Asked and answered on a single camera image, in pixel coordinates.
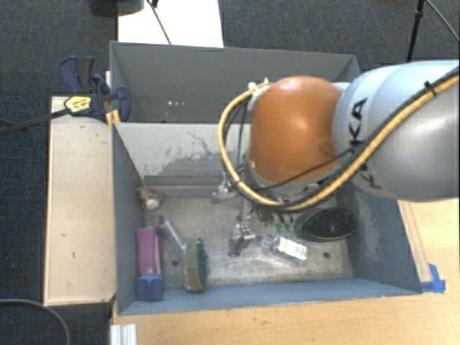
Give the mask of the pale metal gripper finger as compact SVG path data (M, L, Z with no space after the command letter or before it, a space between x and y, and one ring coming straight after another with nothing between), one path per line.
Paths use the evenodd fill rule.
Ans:
M229 176L223 172L219 184L211 194L211 202L212 204L219 204L231 200L235 196L236 187Z
M243 249L247 248L256 239L248 223L237 223L229 237L229 256L239 257Z

